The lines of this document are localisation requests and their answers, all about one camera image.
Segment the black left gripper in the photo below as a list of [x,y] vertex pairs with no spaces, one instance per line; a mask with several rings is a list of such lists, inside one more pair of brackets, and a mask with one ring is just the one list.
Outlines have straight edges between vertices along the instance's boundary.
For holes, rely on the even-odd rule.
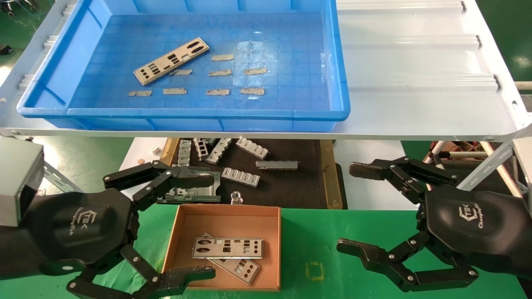
[[[78,298],[159,299],[183,294],[190,282],[215,277],[213,267],[158,274],[131,246],[137,238],[137,210],[145,211],[173,188],[209,187],[213,176],[154,160],[108,174],[103,182],[107,190],[98,193],[35,197],[17,227],[2,226],[1,279],[82,271],[66,287]],[[133,202],[120,193],[142,184]],[[146,280],[139,290],[130,294],[93,283],[96,273],[104,274],[123,259]]]

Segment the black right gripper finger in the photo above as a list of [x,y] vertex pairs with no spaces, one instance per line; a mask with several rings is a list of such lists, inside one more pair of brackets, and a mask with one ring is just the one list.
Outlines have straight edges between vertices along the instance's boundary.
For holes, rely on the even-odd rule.
[[395,160],[375,159],[370,164],[352,162],[351,176],[376,181],[387,181],[411,203],[424,202],[424,185],[458,185],[458,177],[447,170],[422,161],[401,157]]

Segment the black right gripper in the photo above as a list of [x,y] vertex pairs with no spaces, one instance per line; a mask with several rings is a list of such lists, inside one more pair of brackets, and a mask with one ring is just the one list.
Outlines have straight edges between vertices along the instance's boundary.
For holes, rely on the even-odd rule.
[[[468,287],[479,277],[471,266],[531,278],[531,216],[524,199],[442,185],[426,193],[424,214],[436,243],[420,231],[390,251],[346,238],[338,240],[336,249],[358,257],[365,270],[386,276],[405,293]],[[451,268],[405,267],[424,248]]]

